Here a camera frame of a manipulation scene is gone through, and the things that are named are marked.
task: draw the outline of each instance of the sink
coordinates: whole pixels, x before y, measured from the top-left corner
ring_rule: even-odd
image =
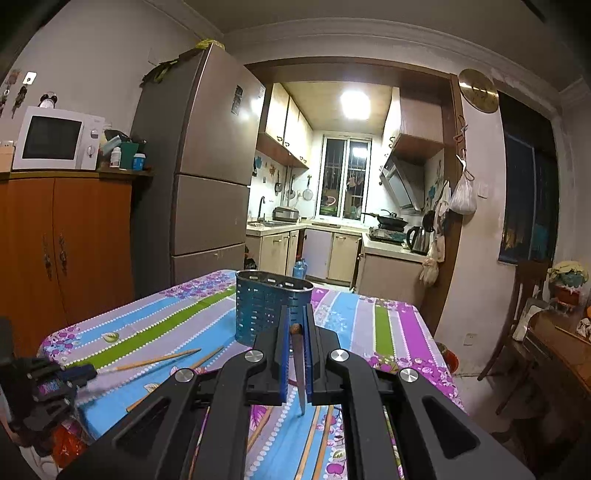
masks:
[[[287,226],[293,224],[292,222],[280,222],[278,220],[265,220],[263,222],[248,222],[250,226]]]

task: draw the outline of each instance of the cloth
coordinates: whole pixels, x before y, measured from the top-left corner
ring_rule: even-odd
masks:
[[[126,415],[130,406],[177,368],[189,367],[218,346],[219,354],[203,366],[220,368],[230,357],[248,349],[234,340],[236,275],[220,270],[111,312],[68,327],[48,337],[40,353],[63,365],[91,362],[95,368],[115,367],[191,348],[193,355],[156,365],[99,375],[79,392],[77,406],[82,425],[99,437]],[[315,288],[311,303],[317,325],[334,330],[341,347],[362,355],[374,367],[389,371],[413,367],[462,408],[457,388],[435,341],[418,310],[409,304],[380,300],[329,288]],[[290,378],[294,379],[293,365]],[[251,410],[251,432],[266,407]],[[297,389],[289,386],[288,401],[273,409],[269,420],[246,458],[246,476],[252,479],[293,478],[308,433],[314,442],[304,470],[312,477],[320,451],[327,407],[308,405],[300,417]],[[324,479],[346,478],[342,417],[338,406],[332,417]]]

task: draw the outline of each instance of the ceiling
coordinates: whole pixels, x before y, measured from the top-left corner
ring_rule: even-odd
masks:
[[[431,28],[493,50],[562,90],[580,77],[571,52],[522,0],[184,0],[223,33],[303,18],[370,18]]]
[[[312,130],[381,135],[392,100],[392,87],[355,82],[288,82],[282,84],[304,113]],[[369,97],[367,120],[345,118],[340,96],[359,90]]]

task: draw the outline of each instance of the light switch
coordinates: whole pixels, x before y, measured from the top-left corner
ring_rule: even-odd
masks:
[[[483,182],[483,181],[479,181],[478,182],[478,196],[484,199],[488,198],[488,184]]]

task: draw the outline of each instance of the ceiling light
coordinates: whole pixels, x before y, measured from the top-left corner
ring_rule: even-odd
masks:
[[[340,96],[340,103],[345,117],[357,120],[369,118],[369,97],[363,92],[348,90]]]

